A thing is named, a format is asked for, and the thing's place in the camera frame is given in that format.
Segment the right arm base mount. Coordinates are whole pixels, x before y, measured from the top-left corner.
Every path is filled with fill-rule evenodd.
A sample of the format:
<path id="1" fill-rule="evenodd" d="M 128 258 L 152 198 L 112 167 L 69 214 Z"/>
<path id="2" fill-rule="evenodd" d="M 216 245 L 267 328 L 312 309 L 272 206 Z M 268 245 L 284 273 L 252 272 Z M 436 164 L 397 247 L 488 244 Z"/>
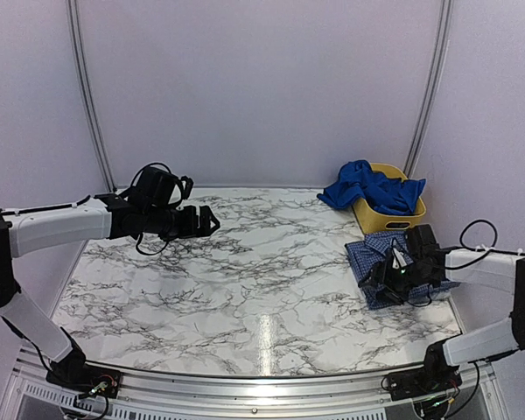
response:
<path id="1" fill-rule="evenodd" d="M 387 374 L 383 387 L 393 401 L 427 396 L 459 387 L 462 379 L 458 370 L 444 361 L 426 361 L 421 367 Z"/>

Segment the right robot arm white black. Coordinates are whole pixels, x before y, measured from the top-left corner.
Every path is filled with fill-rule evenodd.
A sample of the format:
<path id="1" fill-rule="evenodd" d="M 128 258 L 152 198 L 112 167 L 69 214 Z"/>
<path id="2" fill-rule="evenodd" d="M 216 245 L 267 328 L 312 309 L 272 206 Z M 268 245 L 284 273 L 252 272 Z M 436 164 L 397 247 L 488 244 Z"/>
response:
<path id="1" fill-rule="evenodd" d="M 524 254 L 493 248 L 484 252 L 448 248 L 397 268 L 394 260 L 395 254 L 390 250 L 384 261 L 373 266 L 362 285 L 380 287 L 380 296 L 396 304 L 408 299 L 417 286 L 438 286 L 444 279 L 506 291 L 513 296 L 513 308 L 503 320 L 428 347 L 423 367 L 416 372 L 416 385 L 421 390 L 437 390 L 464 363 L 498 360 L 525 350 Z"/>

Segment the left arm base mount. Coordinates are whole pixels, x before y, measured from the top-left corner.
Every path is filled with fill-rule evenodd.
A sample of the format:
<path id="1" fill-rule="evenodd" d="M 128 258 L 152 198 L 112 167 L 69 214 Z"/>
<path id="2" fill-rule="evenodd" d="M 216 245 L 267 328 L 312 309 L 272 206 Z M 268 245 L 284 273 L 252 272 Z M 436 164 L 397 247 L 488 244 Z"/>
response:
<path id="1" fill-rule="evenodd" d="M 101 383 L 95 393 L 107 398 L 116 398 L 119 392 L 121 372 L 107 367 L 89 365 L 81 350 L 73 349 L 59 362 L 51 361 L 46 380 L 52 384 L 89 394 Z"/>

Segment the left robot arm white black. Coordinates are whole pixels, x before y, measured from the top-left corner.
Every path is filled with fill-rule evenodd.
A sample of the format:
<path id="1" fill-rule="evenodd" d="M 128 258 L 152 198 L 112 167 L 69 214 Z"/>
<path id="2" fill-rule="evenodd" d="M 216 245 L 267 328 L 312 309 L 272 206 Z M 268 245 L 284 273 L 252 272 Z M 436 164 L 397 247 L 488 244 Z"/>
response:
<path id="1" fill-rule="evenodd" d="M 72 388 L 86 389 L 94 378 L 92 368 L 71 337 L 25 293 L 14 276 L 13 260 L 72 242 L 140 240 L 146 234 L 171 242 L 208 237 L 219 227 L 209 206 L 142 206 L 114 193 L 57 206 L 0 209 L 0 317 L 59 364 L 60 377 Z"/>

